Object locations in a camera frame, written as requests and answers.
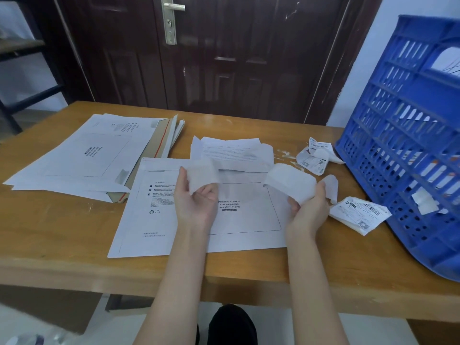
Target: person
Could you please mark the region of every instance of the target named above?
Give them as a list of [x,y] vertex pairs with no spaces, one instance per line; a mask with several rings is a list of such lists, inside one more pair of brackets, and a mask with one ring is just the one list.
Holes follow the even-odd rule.
[[[187,171],[180,168],[174,192],[178,227],[152,308],[134,345],[193,345],[197,342],[198,304],[208,235],[217,214],[218,186],[189,194]],[[334,308],[315,242],[329,206],[324,183],[301,206],[288,199],[293,220],[286,227],[294,338],[297,345],[348,344]],[[219,309],[209,326],[208,344],[257,344],[249,316],[236,305]]]

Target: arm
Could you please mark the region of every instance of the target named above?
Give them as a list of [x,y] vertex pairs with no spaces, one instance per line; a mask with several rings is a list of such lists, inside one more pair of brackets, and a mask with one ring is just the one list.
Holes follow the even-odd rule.
[[174,192],[178,227],[165,275],[133,345],[195,344],[208,235],[217,214],[218,188],[189,194],[181,167]]
[[347,345],[315,242],[329,214],[324,183],[318,183],[314,198],[302,206],[292,198],[289,202],[295,214],[286,228],[295,343]]

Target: barcode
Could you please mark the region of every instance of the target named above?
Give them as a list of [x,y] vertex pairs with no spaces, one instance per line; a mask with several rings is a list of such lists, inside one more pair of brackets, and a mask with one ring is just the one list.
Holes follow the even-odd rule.
[[377,215],[381,214],[378,210],[376,210],[374,207],[372,207],[369,203],[364,203],[364,206],[369,208],[373,213],[375,213]]

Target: forearm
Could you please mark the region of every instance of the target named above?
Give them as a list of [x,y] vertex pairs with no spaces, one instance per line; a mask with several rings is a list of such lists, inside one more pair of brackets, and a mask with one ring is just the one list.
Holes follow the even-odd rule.
[[304,236],[286,238],[295,343],[348,344],[316,243]]
[[194,344],[208,236],[178,228],[155,300],[134,345]]

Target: blue plastic basket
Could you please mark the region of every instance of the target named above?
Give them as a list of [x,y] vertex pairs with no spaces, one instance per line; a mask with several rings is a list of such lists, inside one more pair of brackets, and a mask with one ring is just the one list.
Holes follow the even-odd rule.
[[[446,49],[460,53],[459,20],[400,16],[335,147],[409,252],[460,282],[460,55],[439,69]],[[420,187],[440,212],[420,214]]]

